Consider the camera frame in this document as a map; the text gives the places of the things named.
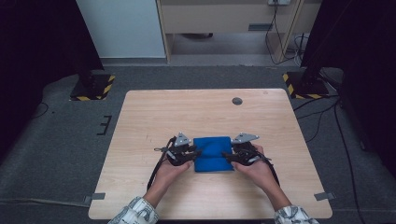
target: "gray tape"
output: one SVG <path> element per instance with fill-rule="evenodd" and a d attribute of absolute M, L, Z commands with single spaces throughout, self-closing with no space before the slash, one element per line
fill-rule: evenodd
<path fill-rule="evenodd" d="M 105 193 L 93 193 L 92 199 L 93 200 L 103 200 L 105 198 Z"/>
<path fill-rule="evenodd" d="M 322 200 L 331 200 L 335 198 L 335 195 L 333 192 L 322 192 L 319 194 L 315 194 L 315 198 L 317 199 L 317 201 L 322 201 Z"/>

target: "light wood tabletop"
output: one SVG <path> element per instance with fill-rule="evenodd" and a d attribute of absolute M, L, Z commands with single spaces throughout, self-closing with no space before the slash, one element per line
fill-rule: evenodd
<path fill-rule="evenodd" d="M 233 98 L 242 100 L 233 104 Z M 168 140 L 257 134 L 252 143 L 272 159 L 280 186 L 294 204 L 315 218 L 332 215 L 286 92 L 282 89 L 129 91 L 111 140 L 93 200 L 92 219 L 111 219 L 146 185 Z M 237 171 L 195 173 L 171 186 L 157 207 L 160 219 L 264 219 L 274 210 L 266 195 Z"/>

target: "person's left hand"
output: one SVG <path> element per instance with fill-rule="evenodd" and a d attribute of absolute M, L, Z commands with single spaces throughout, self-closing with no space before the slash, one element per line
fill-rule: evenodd
<path fill-rule="evenodd" d="M 182 173 L 187 171 L 192 165 L 192 161 L 187 161 L 186 163 L 174 166 L 169 160 L 163 161 L 160 169 L 155 175 L 154 184 L 159 184 L 163 188 L 169 188 L 169 186 L 180 176 Z"/>

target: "table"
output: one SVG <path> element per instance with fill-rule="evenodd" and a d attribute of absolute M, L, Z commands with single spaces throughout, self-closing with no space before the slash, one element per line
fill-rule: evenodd
<path fill-rule="evenodd" d="M 174 34 L 265 32 L 275 14 L 268 0 L 156 1 L 168 62 Z M 321 0 L 291 0 L 289 5 L 277 8 L 276 27 L 280 40 L 273 27 L 268 33 L 268 44 L 278 62 L 283 60 L 293 34 L 311 31 L 320 4 Z M 251 26 L 262 30 L 252 30 Z"/>
<path fill-rule="evenodd" d="M 233 98 L 242 100 L 233 104 Z M 332 215 L 290 100 L 282 89 L 129 91 L 111 140 L 93 200 L 92 219 L 111 219 L 135 196 L 143 196 L 164 147 L 179 132 L 190 139 L 257 134 L 253 143 L 272 159 L 290 200 L 312 217 Z M 161 219 L 273 218 L 266 195 L 238 172 L 203 174 L 191 167 L 157 207 Z"/>

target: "power outlet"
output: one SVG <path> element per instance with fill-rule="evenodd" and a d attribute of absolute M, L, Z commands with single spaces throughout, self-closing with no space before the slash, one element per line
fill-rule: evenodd
<path fill-rule="evenodd" d="M 268 0 L 269 6 L 274 6 L 275 4 L 278 6 L 288 6 L 290 5 L 290 0 Z"/>

